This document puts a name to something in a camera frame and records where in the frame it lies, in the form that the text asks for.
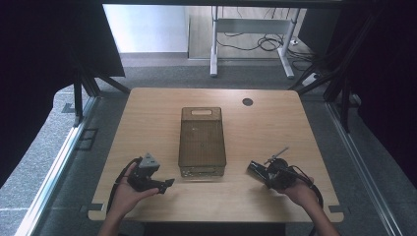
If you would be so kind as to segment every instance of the wooden table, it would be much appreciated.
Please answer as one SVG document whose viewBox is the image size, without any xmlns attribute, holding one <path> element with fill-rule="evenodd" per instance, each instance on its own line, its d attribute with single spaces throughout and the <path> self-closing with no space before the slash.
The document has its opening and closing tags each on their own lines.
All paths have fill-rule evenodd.
<svg viewBox="0 0 417 236">
<path fill-rule="evenodd" d="M 253 100 L 251 106 L 244 98 Z M 178 166 L 181 109 L 221 107 L 227 164 L 222 177 L 191 181 Z M 280 157 L 315 178 L 333 222 L 342 212 L 300 98 L 289 90 L 134 88 L 102 171 L 89 218 L 103 220 L 114 180 L 133 158 L 151 153 L 160 163 L 152 179 L 175 178 L 164 195 L 141 201 L 127 218 L 141 222 L 308 222 L 305 211 L 247 173 L 251 160 Z"/>
</svg>

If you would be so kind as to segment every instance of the table leg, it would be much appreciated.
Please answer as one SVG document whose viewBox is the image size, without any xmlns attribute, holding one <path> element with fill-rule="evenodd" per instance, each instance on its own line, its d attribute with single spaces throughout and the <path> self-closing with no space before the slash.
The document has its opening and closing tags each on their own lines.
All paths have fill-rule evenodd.
<svg viewBox="0 0 417 236">
<path fill-rule="evenodd" d="M 74 80 L 74 108 L 76 113 L 76 118 L 74 121 L 74 127 L 78 127 L 83 121 L 83 96 L 82 96 L 82 78 L 81 74 L 77 73 Z"/>
<path fill-rule="evenodd" d="M 211 55 L 209 60 L 209 75 L 211 77 L 217 76 L 217 20 L 218 20 L 218 7 L 214 7 L 214 16 L 212 19 L 212 42 L 211 42 Z"/>
<path fill-rule="evenodd" d="M 284 44 L 282 48 L 278 48 L 279 58 L 281 59 L 282 66 L 285 70 L 285 74 L 287 75 L 288 79 L 294 78 L 294 73 L 292 72 L 291 66 L 288 63 L 288 59 L 286 58 L 286 53 L 288 50 L 289 42 L 291 41 L 292 34 L 294 33 L 295 26 L 297 25 L 298 15 L 300 15 L 300 9 L 295 9 L 294 13 L 291 17 L 291 22 L 288 27 L 287 34 L 285 35 Z"/>
</svg>

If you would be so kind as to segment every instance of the gray floor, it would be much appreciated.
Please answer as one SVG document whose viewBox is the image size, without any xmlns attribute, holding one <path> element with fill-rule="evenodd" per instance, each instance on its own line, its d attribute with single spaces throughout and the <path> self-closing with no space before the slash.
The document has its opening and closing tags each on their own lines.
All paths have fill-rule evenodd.
<svg viewBox="0 0 417 236">
<path fill-rule="evenodd" d="M 181 54 L 124 55 L 123 64 L 126 78 L 116 80 L 129 88 L 287 89 L 294 83 L 285 78 L 276 60 L 223 60 L 219 62 L 215 79 L 209 76 L 209 61 L 187 60 Z M 94 142 L 78 143 L 79 148 L 85 149 L 75 150 L 70 156 L 33 235 L 94 235 L 101 225 L 101 222 L 89 220 L 87 212 L 92 207 L 90 201 L 128 95 L 103 82 L 99 84 L 102 94 L 96 100 L 87 124 L 88 129 L 96 131 Z M 332 119 L 330 107 L 337 109 L 337 103 L 329 106 L 323 102 L 324 89 L 326 85 L 301 98 L 345 213 L 345 219 L 336 227 L 342 235 L 401 235 L 387 231 L 387 221 L 383 219 L 381 206 L 378 206 L 386 203 L 388 213 L 396 219 L 402 235 L 415 235 L 416 189 L 352 108 L 349 137 L 383 197 L 382 202 L 375 201 L 375 193 L 370 191 L 367 183 L 369 179 L 363 179 L 343 134 Z M 73 124 L 74 114 L 62 113 L 67 103 L 73 103 L 71 88 L 56 95 L 50 118 L 22 164 L 0 190 L 2 235 L 15 234 Z M 288 224 L 287 235 L 307 235 L 311 226 L 310 223 Z M 143 235 L 143 226 L 137 222 L 125 222 L 122 232 Z"/>
</svg>

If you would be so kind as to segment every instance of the round hole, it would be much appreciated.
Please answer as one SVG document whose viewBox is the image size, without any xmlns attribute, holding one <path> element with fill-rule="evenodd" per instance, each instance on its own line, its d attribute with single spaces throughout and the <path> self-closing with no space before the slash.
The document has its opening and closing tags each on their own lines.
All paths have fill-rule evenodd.
<svg viewBox="0 0 417 236">
<path fill-rule="evenodd" d="M 251 98 L 245 98 L 242 100 L 242 102 L 246 106 L 251 106 L 252 104 L 254 104 L 254 100 L 252 100 Z"/>
</svg>

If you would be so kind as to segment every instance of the metal frame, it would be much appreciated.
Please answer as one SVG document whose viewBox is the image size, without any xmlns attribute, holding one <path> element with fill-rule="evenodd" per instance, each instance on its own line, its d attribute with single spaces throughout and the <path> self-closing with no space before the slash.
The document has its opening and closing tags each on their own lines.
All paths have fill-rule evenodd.
<svg viewBox="0 0 417 236">
<path fill-rule="evenodd" d="M 243 32 L 243 33 L 274 33 L 285 34 L 282 48 L 278 48 L 279 58 L 288 79 L 294 78 L 291 66 L 286 58 L 289 42 L 297 25 L 300 9 L 297 8 L 291 20 L 265 20 L 265 19 L 219 19 L 218 6 L 214 7 L 212 19 L 212 42 L 209 63 L 209 74 L 211 77 L 217 76 L 217 34 L 219 32 Z"/>
<path fill-rule="evenodd" d="M 402 232 L 396 222 L 396 219 L 390 210 L 387 200 L 384 198 L 383 194 L 380 192 L 374 178 L 372 177 L 366 163 L 364 162 L 362 155 L 358 148 L 356 147 L 352 137 L 347 133 L 340 122 L 338 122 L 339 114 L 337 109 L 334 107 L 334 104 L 327 102 L 328 113 L 333 120 L 334 126 L 337 129 L 337 132 L 340 134 L 340 137 L 343 140 L 344 145 L 347 148 L 347 151 L 352 159 L 352 162 L 358 172 L 359 177 L 362 180 L 362 183 L 365 186 L 366 191 L 368 192 L 369 197 L 371 198 L 372 203 L 381 218 L 381 222 L 388 235 L 396 236 L 402 235 Z"/>
</svg>

